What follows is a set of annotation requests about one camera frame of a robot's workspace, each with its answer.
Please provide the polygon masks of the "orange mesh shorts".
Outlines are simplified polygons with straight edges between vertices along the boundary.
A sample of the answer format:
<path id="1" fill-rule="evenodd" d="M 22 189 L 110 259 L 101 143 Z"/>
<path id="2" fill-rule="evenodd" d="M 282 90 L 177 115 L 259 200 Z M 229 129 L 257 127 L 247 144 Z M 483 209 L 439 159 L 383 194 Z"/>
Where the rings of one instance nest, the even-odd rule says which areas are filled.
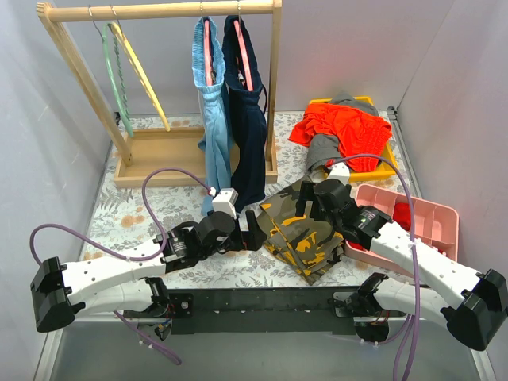
<path id="1" fill-rule="evenodd" d="M 381 117 L 351 106 L 324 102 L 307 106 L 289 141 L 309 147 L 319 134 L 338 139 L 337 151 L 348 158 L 347 164 L 355 172 L 374 171 L 379 161 L 367 155 L 380 156 L 392 136 L 391 125 Z"/>

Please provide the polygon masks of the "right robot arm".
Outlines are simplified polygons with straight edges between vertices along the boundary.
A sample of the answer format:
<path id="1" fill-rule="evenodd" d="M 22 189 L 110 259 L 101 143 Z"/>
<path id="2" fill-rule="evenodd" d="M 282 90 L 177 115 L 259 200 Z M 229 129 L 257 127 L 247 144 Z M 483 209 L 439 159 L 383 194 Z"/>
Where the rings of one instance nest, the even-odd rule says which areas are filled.
<path id="1" fill-rule="evenodd" d="M 476 351 L 487 349 L 507 319 L 506 278 L 494 269 L 485 273 L 440 254 L 411 238 L 388 214 L 375 206 L 359 206 L 351 187 L 338 179 L 302 182 L 296 204 L 301 216 L 326 221 L 345 240 L 389 259 L 414 277 L 404 284 L 385 275 L 369 277 L 352 294 L 351 310 L 377 315 L 382 310 L 421 318 L 442 325 L 461 344 Z"/>

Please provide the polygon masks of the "yellow plastic hanger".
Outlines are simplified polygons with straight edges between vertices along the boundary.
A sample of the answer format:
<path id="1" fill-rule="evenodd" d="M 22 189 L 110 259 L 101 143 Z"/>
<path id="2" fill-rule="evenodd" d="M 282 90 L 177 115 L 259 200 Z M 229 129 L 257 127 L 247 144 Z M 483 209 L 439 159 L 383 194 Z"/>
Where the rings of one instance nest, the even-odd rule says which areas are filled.
<path id="1" fill-rule="evenodd" d="M 137 78 L 140 80 L 140 84 L 144 88 L 146 95 L 148 96 L 148 98 L 152 102 L 152 105 L 154 106 L 156 112 L 158 113 L 165 130 L 167 132 L 170 132 L 171 127 L 169 125 L 169 122 L 167 121 L 165 112 L 164 112 L 162 106 L 160 105 L 159 99 L 156 96 L 156 93 L 152 87 L 152 84 L 150 83 L 148 76 L 144 72 L 144 69 L 143 69 L 139 59 L 137 58 L 137 55 L 134 52 L 131 44 L 129 43 L 127 37 L 122 32 L 120 25 L 118 23 L 116 23 L 116 24 L 117 24 L 117 27 L 115 28 L 115 34 L 119 38 L 120 47 L 122 47 L 124 53 L 127 56 L 129 63 L 131 64 L 135 74 L 137 75 Z"/>

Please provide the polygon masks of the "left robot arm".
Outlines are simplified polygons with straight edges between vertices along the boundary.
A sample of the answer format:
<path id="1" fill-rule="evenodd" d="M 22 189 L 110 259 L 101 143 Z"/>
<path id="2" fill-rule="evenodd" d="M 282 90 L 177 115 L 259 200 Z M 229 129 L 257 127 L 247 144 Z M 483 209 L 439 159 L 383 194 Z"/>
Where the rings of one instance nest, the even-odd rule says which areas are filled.
<path id="1" fill-rule="evenodd" d="M 45 260 L 30 284 L 37 332 L 49 333 L 77 317 L 115 310 L 131 310 L 143 318 L 190 317 L 193 296 L 170 291 L 163 275 L 193 267 L 215 253 L 260 249 L 267 235 L 253 211 L 246 218 L 243 231 L 236 218 L 211 212 L 200 222 L 181 223 L 128 250 L 120 259 Z"/>

